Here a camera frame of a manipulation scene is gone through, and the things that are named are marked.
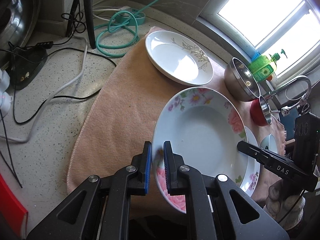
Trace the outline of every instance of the white plate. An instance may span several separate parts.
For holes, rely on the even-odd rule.
[[[148,57],[165,76],[183,85],[201,86],[213,77],[209,58],[193,41],[168,31],[156,31],[146,38]]]
[[[257,140],[254,137],[253,133],[248,127],[244,127],[245,132],[247,134],[247,140],[249,143],[258,146]],[[248,166],[247,170],[245,172],[244,178],[242,180],[242,183],[240,185],[240,188],[249,195],[249,197],[252,196],[252,193],[254,192],[258,179],[259,179],[259,173],[260,173],[260,164],[252,157],[248,157]]]
[[[163,143],[171,141],[174,153],[202,174],[223,173],[239,186],[246,174],[248,156],[236,146],[247,141],[243,122],[231,102],[219,92],[203,87],[176,94],[162,110],[152,138],[152,167],[163,197],[185,212],[184,196],[170,196],[166,189]]]

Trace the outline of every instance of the green bottle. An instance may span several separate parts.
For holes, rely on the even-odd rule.
[[[261,82],[276,71],[277,69],[276,62],[279,59],[280,59],[280,55],[278,53],[275,53],[273,55],[262,54],[248,65],[248,69],[250,70],[254,79],[257,82]]]

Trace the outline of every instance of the faucet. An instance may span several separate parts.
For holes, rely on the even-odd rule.
[[[290,85],[292,85],[295,82],[298,81],[304,81],[308,84],[308,89],[307,92],[300,98],[300,100],[295,103],[293,106],[284,106],[281,108],[281,113],[283,116],[286,116],[289,114],[290,110],[297,107],[298,105],[305,105],[307,103],[307,98],[311,93],[311,81],[308,77],[300,75],[300,76],[296,76],[295,78],[293,78],[292,80],[288,81],[287,83],[285,83],[284,85],[282,85],[281,87],[277,88],[276,90],[273,90],[271,92],[269,92],[267,95],[264,96],[265,100],[269,100],[271,99],[273,96],[278,95],[281,91],[286,90]]]

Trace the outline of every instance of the black bracket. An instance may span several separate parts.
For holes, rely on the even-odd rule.
[[[244,141],[238,142],[237,148],[240,152],[256,159],[267,170],[300,188],[300,191],[302,189],[309,192],[315,190],[318,177],[313,173],[305,173],[292,160]]]
[[[185,195],[188,239],[288,240],[287,232],[230,178],[202,175],[164,143],[167,190]]]
[[[151,143],[114,175],[89,176],[47,215],[27,240],[127,239],[131,195],[146,195]]]

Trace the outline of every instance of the black device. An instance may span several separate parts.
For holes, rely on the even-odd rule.
[[[28,235],[27,240],[128,239],[131,195],[148,193],[151,143],[114,175],[92,175]],[[188,239],[289,240],[287,232],[226,175],[202,175],[164,143],[167,189],[185,195]],[[208,196],[212,203],[211,212]]]
[[[73,0],[70,15],[75,15],[77,5],[79,0]],[[83,0],[84,5],[84,15],[85,15],[85,22],[87,25],[87,32],[89,37],[89,43],[92,49],[96,48],[96,40],[94,35],[94,26],[93,26],[93,11],[92,11],[92,0]],[[72,20],[69,16],[70,21],[68,21],[67,30],[66,30],[66,37],[70,37],[72,35]]]
[[[318,158],[320,118],[306,113],[296,118],[292,160],[306,174],[313,174]]]
[[[10,42],[9,46],[12,52],[22,56],[17,57],[16,55],[11,55],[11,71],[9,72],[10,84],[14,89],[21,90],[29,85],[37,76],[46,63],[48,54],[43,46],[21,49],[19,47],[14,47]],[[37,63],[31,63],[23,57]]]
[[[285,186],[291,189],[287,195],[299,194],[303,189],[313,192],[318,183],[318,177],[313,172],[318,156],[320,119],[306,113],[297,117],[295,124],[292,160],[244,141],[237,145],[240,152],[256,159],[267,170],[284,179]]]

